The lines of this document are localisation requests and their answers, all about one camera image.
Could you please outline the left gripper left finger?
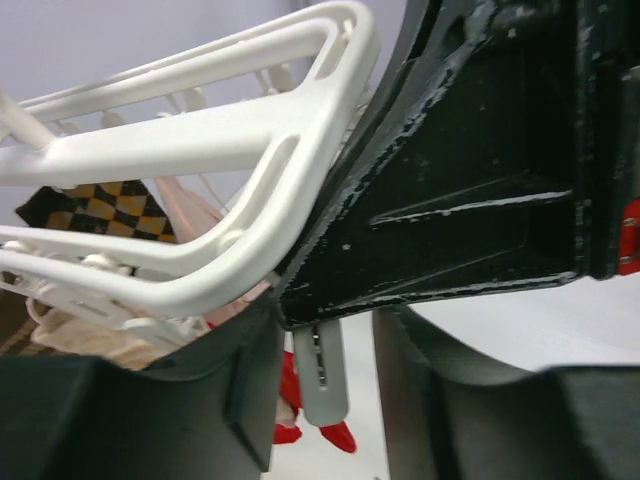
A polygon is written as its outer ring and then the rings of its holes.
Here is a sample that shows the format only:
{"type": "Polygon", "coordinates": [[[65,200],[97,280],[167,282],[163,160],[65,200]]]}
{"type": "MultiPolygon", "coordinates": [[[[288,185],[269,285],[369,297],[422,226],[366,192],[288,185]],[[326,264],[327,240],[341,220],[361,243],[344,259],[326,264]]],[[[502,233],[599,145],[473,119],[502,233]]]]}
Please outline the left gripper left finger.
{"type": "Polygon", "coordinates": [[[274,298],[142,371],[98,357],[1,360],[5,479],[257,479],[284,333],[274,298]]]}

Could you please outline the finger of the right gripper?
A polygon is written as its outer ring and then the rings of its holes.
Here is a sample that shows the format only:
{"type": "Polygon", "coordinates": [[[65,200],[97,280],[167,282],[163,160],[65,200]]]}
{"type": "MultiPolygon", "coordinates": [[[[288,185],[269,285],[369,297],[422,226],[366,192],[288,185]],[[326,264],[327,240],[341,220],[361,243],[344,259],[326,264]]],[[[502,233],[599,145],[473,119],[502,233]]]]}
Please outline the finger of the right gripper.
{"type": "Polygon", "coordinates": [[[408,1],[282,262],[295,330],[639,269],[639,5],[408,1]]]}

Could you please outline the white plastic sock hanger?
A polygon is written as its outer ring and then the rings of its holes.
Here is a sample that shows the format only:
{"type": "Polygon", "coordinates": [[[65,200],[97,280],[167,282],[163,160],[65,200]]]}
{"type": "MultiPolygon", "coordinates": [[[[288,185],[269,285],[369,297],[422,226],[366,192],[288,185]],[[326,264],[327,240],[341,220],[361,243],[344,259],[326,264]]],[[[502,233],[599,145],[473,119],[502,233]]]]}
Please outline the white plastic sock hanger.
{"type": "Polygon", "coordinates": [[[11,290],[158,347],[294,245],[376,64],[370,9],[329,1],[95,83],[1,100],[1,183],[176,177],[223,214],[187,243],[3,226],[11,290]]]}

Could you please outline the grey hanger clip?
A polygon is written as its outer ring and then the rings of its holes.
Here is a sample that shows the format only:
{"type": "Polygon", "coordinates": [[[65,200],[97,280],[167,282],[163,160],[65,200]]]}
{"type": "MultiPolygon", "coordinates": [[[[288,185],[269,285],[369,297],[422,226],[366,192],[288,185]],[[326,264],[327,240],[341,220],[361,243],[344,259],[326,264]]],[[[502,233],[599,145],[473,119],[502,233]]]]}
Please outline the grey hanger clip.
{"type": "Polygon", "coordinates": [[[339,424],[349,411],[340,321],[294,331],[293,347],[306,420],[317,427],[339,424]]]}

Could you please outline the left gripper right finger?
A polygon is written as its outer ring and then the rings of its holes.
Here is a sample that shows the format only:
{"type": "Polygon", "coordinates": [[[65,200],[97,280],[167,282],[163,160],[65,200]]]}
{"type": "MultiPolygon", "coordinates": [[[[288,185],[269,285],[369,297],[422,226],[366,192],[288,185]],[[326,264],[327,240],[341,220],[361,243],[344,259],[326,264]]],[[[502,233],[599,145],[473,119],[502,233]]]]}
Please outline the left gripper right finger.
{"type": "Polygon", "coordinates": [[[394,479],[635,479],[639,370],[529,372],[463,344],[407,307],[373,314],[394,479]]]}

